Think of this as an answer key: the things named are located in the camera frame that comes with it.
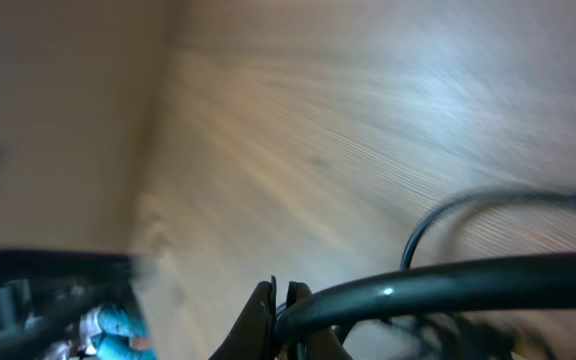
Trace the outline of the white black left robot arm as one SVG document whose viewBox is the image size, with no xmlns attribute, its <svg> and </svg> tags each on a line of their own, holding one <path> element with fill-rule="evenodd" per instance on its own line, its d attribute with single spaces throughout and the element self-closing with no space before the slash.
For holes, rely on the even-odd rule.
<svg viewBox="0 0 576 360">
<path fill-rule="evenodd" d="M 0 359 L 146 359 L 129 255 L 0 251 Z"/>
</svg>

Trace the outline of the right gripper teal-looking left finger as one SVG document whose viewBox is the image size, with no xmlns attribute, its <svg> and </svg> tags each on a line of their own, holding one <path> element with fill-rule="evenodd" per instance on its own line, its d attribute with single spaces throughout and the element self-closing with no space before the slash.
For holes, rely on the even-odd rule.
<svg viewBox="0 0 576 360">
<path fill-rule="evenodd" d="M 276 313 L 276 278 L 272 276 L 257 284 L 210 360 L 273 360 Z"/>
</svg>

